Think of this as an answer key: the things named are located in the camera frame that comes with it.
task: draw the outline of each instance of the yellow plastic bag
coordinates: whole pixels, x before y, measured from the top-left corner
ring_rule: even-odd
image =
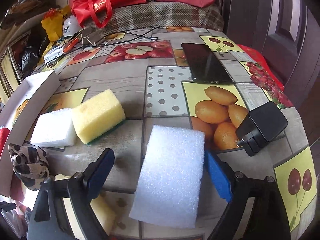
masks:
[[[47,32],[49,41],[57,41],[62,36],[64,21],[71,15],[70,7],[67,5],[61,10],[50,9],[41,21],[42,27]]]

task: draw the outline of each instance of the fruit print tablecloth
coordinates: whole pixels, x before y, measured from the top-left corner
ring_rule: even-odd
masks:
[[[147,29],[134,33],[143,34]],[[114,150],[116,161],[104,187],[107,201],[117,210],[114,240],[203,239],[219,221],[227,203],[221,199],[204,171],[199,195],[196,228],[163,228],[128,217],[152,126],[164,125],[201,130],[205,146],[219,152],[222,161],[246,176],[276,178],[286,206],[292,239],[298,239],[314,216],[316,178],[303,125],[297,110],[267,72],[223,33],[204,28],[168,26],[148,33],[158,37],[134,41],[130,33],[113,35],[103,48],[86,48],[66,55],[52,70],[61,86],[54,97],[57,106],[65,100],[77,102],[111,89],[120,100],[127,120],[90,145],[80,140],[75,146],[48,149],[53,173],[71,176],[95,161],[104,148]],[[207,44],[233,80],[229,86],[201,85],[191,80],[182,43]],[[252,110],[272,100],[288,119],[288,126],[275,141],[256,156],[249,157],[235,144],[235,130]],[[244,218],[249,218],[249,199]],[[241,224],[241,237],[246,223]]]

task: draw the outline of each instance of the black phone screen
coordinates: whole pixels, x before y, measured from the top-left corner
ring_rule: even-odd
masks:
[[[192,80],[197,83],[232,83],[227,71],[205,44],[182,43]]]

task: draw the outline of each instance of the white foam block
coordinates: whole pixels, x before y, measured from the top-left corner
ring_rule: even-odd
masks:
[[[41,114],[31,137],[31,144],[40,147],[64,147],[76,143],[71,108]]]
[[[203,162],[203,132],[154,125],[129,217],[194,228]]]

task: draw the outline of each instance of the yellow sponge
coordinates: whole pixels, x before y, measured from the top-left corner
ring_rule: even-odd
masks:
[[[119,100],[110,89],[72,109],[72,122],[80,140],[87,144],[125,119]]]

